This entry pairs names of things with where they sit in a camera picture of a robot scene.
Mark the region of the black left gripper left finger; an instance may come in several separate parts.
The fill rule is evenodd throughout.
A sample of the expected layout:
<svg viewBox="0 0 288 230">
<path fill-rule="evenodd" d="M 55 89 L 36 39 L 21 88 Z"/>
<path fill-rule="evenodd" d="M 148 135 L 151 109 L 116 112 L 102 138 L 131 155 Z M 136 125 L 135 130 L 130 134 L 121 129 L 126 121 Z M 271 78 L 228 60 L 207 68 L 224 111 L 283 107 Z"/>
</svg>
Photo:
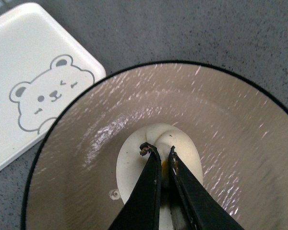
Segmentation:
<svg viewBox="0 0 288 230">
<path fill-rule="evenodd" d="M 157 148 L 147 142 L 140 155 L 150 154 L 140 177 L 110 230 L 157 230 L 161 202 L 162 166 Z"/>
</svg>

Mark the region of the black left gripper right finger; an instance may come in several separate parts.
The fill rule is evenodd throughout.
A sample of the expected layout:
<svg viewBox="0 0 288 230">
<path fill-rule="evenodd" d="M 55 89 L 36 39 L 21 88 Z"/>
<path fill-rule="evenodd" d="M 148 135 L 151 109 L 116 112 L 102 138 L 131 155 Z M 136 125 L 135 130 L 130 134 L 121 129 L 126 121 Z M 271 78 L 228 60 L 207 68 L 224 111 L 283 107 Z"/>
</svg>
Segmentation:
<svg viewBox="0 0 288 230">
<path fill-rule="evenodd" d="M 171 147 L 168 156 L 169 202 L 175 230 L 241 230 L 206 191 Z"/>
</svg>

